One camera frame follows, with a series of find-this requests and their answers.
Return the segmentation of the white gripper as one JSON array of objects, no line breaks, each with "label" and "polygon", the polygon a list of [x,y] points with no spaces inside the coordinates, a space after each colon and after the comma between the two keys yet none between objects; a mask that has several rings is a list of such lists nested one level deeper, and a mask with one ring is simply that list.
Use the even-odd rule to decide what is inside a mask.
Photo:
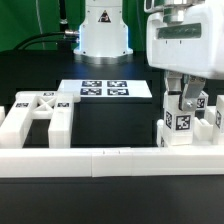
[{"label": "white gripper", "polygon": [[[146,46],[149,65],[165,70],[165,93],[181,94],[179,109],[195,111],[206,79],[224,80],[224,4],[191,6],[178,25],[164,23],[161,12],[150,15]],[[182,73],[189,74],[183,91]]]}]

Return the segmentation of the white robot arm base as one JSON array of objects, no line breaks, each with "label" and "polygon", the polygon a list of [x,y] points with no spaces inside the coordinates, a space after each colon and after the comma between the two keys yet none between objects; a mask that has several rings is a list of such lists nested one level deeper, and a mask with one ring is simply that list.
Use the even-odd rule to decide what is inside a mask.
[{"label": "white robot arm base", "polygon": [[109,65],[132,59],[122,6],[123,0],[85,0],[79,46],[74,49],[76,61]]}]

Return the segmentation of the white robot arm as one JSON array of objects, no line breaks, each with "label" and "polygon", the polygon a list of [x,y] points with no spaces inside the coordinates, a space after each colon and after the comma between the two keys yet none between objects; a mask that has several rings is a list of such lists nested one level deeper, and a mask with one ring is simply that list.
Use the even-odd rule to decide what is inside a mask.
[{"label": "white robot arm", "polygon": [[150,66],[186,75],[179,109],[194,111],[207,79],[224,80],[224,0],[145,0]]}]

